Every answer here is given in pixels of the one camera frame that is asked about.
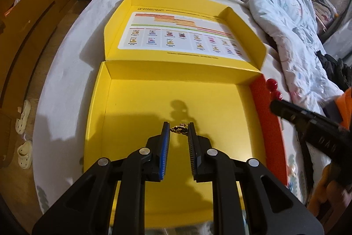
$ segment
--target silver screw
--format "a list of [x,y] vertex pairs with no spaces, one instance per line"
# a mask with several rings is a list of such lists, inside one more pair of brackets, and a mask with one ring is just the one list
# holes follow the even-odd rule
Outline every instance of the silver screw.
[[218,154],[218,151],[216,149],[208,149],[207,154],[214,156]]
[[148,154],[150,153],[150,149],[148,149],[148,148],[141,148],[141,149],[139,150],[139,153],[140,153],[141,155],[148,155]]
[[106,159],[105,157],[102,157],[101,159],[98,160],[98,164],[100,166],[106,166],[109,163],[109,160]]
[[259,161],[258,161],[257,159],[250,159],[250,160],[248,161],[248,164],[249,164],[250,166],[257,167],[257,166],[259,166]]

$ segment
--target white printed chart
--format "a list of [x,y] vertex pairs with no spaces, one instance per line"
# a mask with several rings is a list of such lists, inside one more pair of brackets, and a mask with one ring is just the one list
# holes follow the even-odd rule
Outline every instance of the white printed chart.
[[197,53],[249,62],[226,25],[164,13],[134,12],[118,48]]

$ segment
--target wooden floor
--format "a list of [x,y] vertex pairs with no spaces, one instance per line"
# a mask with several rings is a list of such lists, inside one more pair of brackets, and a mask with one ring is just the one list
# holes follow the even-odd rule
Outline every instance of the wooden floor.
[[[32,139],[33,136],[39,97],[50,65],[66,33],[87,4],[88,1],[79,0],[73,5],[57,26],[38,61],[26,97],[32,106],[25,130],[28,139]],[[16,150],[23,143],[24,140],[18,136],[12,162],[8,167],[0,169],[0,192],[18,222],[27,232],[31,233],[35,222],[41,217],[42,212],[40,211],[35,189],[33,167],[31,166],[29,169],[24,170],[20,168],[17,162]]]

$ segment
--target bed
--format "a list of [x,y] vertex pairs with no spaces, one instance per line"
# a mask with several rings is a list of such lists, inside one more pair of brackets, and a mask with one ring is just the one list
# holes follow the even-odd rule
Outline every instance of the bed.
[[[82,174],[89,104],[100,63],[104,60],[103,29],[122,1],[91,1],[67,33],[45,81],[33,133],[33,171],[43,212]],[[283,71],[282,59],[280,60],[285,50],[283,46],[279,47],[279,55],[269,45],[267,34],[258,25],[261,22],[255,13],[256,20],[252,16],[253,4],[248,0],[213,1],[231,7],[265,43],[268,54],[262,73],[265,78],[274,78],[279,84],[283,98],[290,101],[292,94],[289,93],[286,81],[288,73],[292,71],[290,66],[285,66]],[[295,77],[291,76],[289,81],[288,84],[292,88]],[[323,85],[332,89],[332,93],[339,93],[338,89],[334,90],[334,86],[329,86],[329,83],[324,82]],[[296,132],[288,122],[282,121],[282,134],[289,167],[288,188],[305,203],[308,196],[306,179]],[[209,228],[209,223],[199,225],[197,230],[202,228]]]

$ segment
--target red ball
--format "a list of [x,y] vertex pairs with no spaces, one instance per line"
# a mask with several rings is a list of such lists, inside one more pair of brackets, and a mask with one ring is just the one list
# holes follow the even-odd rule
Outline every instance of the red ball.
[[270,93],[271,100],[282,100],[282,94],[280,91],[272,91]]
[[277,90],[277,82],[275,79],[268,79],[266,80],[266,87],[270,92]]

